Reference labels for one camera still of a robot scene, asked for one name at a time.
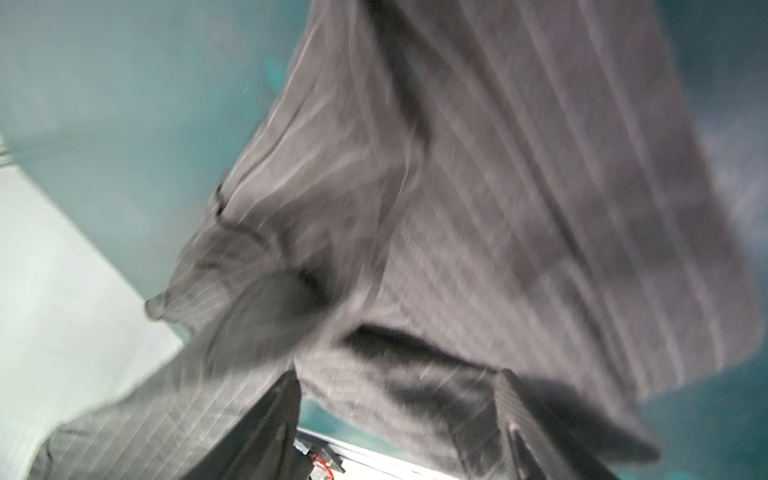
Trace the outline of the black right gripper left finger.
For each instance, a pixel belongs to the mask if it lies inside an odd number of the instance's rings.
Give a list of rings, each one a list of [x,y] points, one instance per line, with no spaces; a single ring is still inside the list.
[[[312,461],[294,445],[300,400],[288,371],[182,479],[307,479]]]

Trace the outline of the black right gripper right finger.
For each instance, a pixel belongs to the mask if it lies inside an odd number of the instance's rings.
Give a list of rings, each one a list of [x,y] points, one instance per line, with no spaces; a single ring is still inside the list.
[[[471,479],[614,479],[509,370],[461,370],[461,470]]]

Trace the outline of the dark grey striped shirt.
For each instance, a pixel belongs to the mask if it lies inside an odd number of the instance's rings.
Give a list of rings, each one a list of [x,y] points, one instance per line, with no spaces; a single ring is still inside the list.
[[[153,320],[183,349],[55,430],[32,479],[182,479],[284,373],[462,479],[461,370],[589,453],[760,347],[754,280],[651,1],[316,1]]]

